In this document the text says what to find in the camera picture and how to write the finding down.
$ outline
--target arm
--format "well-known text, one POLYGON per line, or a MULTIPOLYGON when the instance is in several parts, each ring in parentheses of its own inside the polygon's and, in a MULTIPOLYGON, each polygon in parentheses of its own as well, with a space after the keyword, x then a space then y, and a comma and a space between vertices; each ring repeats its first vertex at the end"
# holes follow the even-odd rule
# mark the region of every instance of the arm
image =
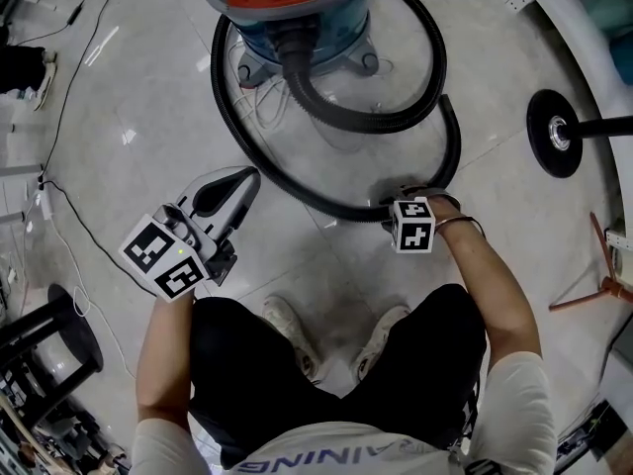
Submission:
POLYGON ((193 292, 173 303, 156 299, 136 373, 138 421, 165 419, 189 430, 189 338, 193 292))
MULTIPOLYGON (((429 203, 438 222, 461 215, 445 199, 435 197, 429 203)), ((514 352, 541 355, 536 321, 525 294, 479 230, 470 222, 454 222, 443 226, 439 233, 484 318, 491 344, 489 370, 514 352)))

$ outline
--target vacuum cleaner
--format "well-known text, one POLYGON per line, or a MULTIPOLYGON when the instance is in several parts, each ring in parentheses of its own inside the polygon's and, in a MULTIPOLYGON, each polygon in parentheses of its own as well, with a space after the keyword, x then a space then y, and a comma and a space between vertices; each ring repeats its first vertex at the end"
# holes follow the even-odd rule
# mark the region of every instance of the vacuum cleaner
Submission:
POLYGON ((318 93, 311 75, 347 68, 361 76, 376 73, 378 53, 370 41, 368 0, 207 0, 222 13, 213 40, 211 80, 216 102, 231 134, 269 179, 307 205, 351 222, 384 222, 390 207, 356 207, 326 198, 281 170, 258 146, 233 108, 226 88, 226 39, 231 26, 241 35, 245 52, 237 75, 254 88, 283 75, 290 93, 312 117, 334 128, 370 135, 393 134, 419 124, 439 104, 447 127, 447 146, 439 170, 427 187, 445 188, 461 155, 459 124, 447 95, 446 48, 433 18, 419 0, 403 0, 428 33, 432 67, 425 91, 410 105, 391 113, 365 113, 338 106, 318 93))

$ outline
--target tiled floor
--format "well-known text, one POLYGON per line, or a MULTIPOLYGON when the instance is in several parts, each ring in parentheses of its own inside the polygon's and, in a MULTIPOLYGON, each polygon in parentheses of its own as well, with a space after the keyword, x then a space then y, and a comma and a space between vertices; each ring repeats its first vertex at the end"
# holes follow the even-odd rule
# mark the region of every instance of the tiled floor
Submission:
MULTIPOLYGON (((50 1, 70 9, 79 0, 50 1)), ((59 51, 59 74, 45 110, 33 114, 22 103, 2 101, 3 121, 13 115, 14 123, 46 126, 43 132, 8 136, 1 149, 7 164, 45 159, 63 93, 103 1, 89 0, 72 28, 43 42, 59 51)), ((449 58, 445 92, 463 134, 461 166, 450 190, 481 220, 533 305, 556 419, 563 428, 595 394, 606 344, 627 313, 615 300, 556 315, 547 311, 554 301, 593 291, 604 272, 588 213, 596 211, 603 223, 613 220, 607 194, 616 192, 617 181, 609 152, 588 143, 580 170, 568 180, 549 177, 536 163, 524 114, 537 89, 557 89, 582 114, 594 113, 569 53, 540 14, 532 10, 512 16, 498 0, 422 1, 444 35, 449 58)), ((371 6, 372 39, 385 59, 380 76, 354 79, 338 73, 319 83, 341 101, 354 96, 354 103, 390 108, 424 77, 428 43, 397 0, 372 0, 371 6)), ((204 0, 112 0, 103 16, 89 49, 101 45, 100 53, 83 65, 72 88, 50 176, 69 192, 86 224, 113 254, 143 213, 173 201, 197 175, 248 163, 220 117, 209 81, 217 19, 204 0)), ((14 30, 21 39, 62 24, 31 7, 14 20, 14 30)), ((280 95, 271 93, 262 105, 264 116, 271 116, 274 107, 266 106, 275 106, 280 95)), ((255 129, 250 117, 249 125, 255 129)), ((401 135, 358 137, 314 125, 292 100, 282 124, 259 135, 262 145, 299 179, 363 205, 383 180, 429 177, 445 140, 437 112, 401 135)), ((9 207, 20 208, 23 185, 7 184, 7 193, 9 207)), ((88 292, 134 371, 151 298, 99 252, 61 197, 54 196, 53 204, 56 224, 75 253, 88 292)), ((27 237, 27 311, 43 303, 50 282, 69 290, 78 284, 65 248, 41 215, 33 218, 36 228, 27 237)), ((21 245, 21 234, 16 236, 21 245)), ((20 252, 10 233, 5 231, 2 241, 15 265, 20 252)), ((396 255, 380 227, 337 222, 266 179, 232 242, 237 266, 221 290, 209 286, 206 293, 238 298, 254 312, 268 294, 286 297, 328 359, 331 371, 323 385, 338 393, 351 385, 345 363, 378 316, 397 303, 413 307, 435 287, 459 279, 442 243, 432 255, 396 255)), ((22 302, 21 285, 14 286, 14 312, 22 302)), ((76 395, 127 446, 136 423, 134 381, 99 316, 90 313, 88 320, 106 367, 76 395)), ((44 343, 41 353, 57 373, 72 370, 60 341, 44 343)), ((423 366, 411 369, 420 370, 423 366)))

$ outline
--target vacuum hose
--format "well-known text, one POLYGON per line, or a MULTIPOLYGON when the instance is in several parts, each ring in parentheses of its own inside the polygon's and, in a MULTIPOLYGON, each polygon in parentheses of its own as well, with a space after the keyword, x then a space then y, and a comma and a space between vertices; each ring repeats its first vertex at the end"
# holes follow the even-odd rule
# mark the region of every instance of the vacuum hose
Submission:
POLYGON ((395 113, 364 113, 340 107, 318 93, 310 80, 310 62, 318 39, 317 24, 311 17, 293 20, 298 28, 288 24, 269 24, 269 37, 284 69, 284 78, 295 100, 311 116, 347 132, 360 134, 393 134, 414 127, 424 120, 437 105, 446 80, 446 47, 433 18, 419 0, 404 0, 423 24, 430 38, 433 67, 424 94, 413 104, 395 113), (285 31, 275 28, 286 27, 285 31))
MULTIPOLYGON (((447 95, 442 95, 446 79, 446 49, 437 25, 419 0, 403 0, 415 13, 427 30, 433 51, 433 66, 430 80, 421 98, 406 109, 391 114, 368 114, 342 108, 323 99, 310 83, 310 58, 318 37, 318 30, 311 26, 293 31, 280 30, 283 45, 282 55, 287 58, 284 66, 284 77, 291 93, 298 103, 312 116, 323 122, 350 132, 364 134, 388 134, 399 132, 421 122, 439 104, 446 122, 446 151, 437 172, 426 183, 428 187, 446 188, 453 179, 462 152, 462 138, 459 123, 447 95)), ((291 177, 261 149, 239 117, 228 89, 225 77, 226 38, 230 30, 230 19, 222 15, 218 20, 211 50, 211 83, 218 109, 223 120, 246 156, 273 183, 308 206, 330 215, 338 220, 349 222, 376 223, 391 218, 389 206, 350 206, 324 197, 291 177)))

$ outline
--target white shoe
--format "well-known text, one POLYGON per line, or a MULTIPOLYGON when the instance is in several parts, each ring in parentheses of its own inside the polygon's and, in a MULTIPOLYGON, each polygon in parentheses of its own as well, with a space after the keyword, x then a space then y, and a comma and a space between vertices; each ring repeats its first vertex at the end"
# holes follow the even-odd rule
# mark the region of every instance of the white shoe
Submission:
POLYGON ((42 81, 42 84, 40 85, 40 88, 38 89, 34 97, 36 101, 36 107, 34 111, 37 111, 44 105, 44 102, 46 101, 46 96, 50 91, 52 81, 54 80, 55 74, 57 73, 57 65, 55 63, 45 63, 45 67, 46 73, 44 76, 44 80, 42 81))
POLYGON ((290 305, 280 297, 270 296, 264 301, 262 318, 292 344, 297 365, 308 379, 313 380, 317 376, 320 360, 306 339, 301 322, 290 305))
POLYGON ((42 60, 44 63, 55 63, 57 61, 57 51, 45 50, 42 53, 42 60))
POLYGON ((374 327, 369 342, 361 350, 352 365, 352 376, 356 383, 360 383, 367 376, 369 370, 372 369, 381 353, 383 353, 391 328, 409 313, 411 313, 411 310, 407 306, 395 306, 381 317, 374 327))

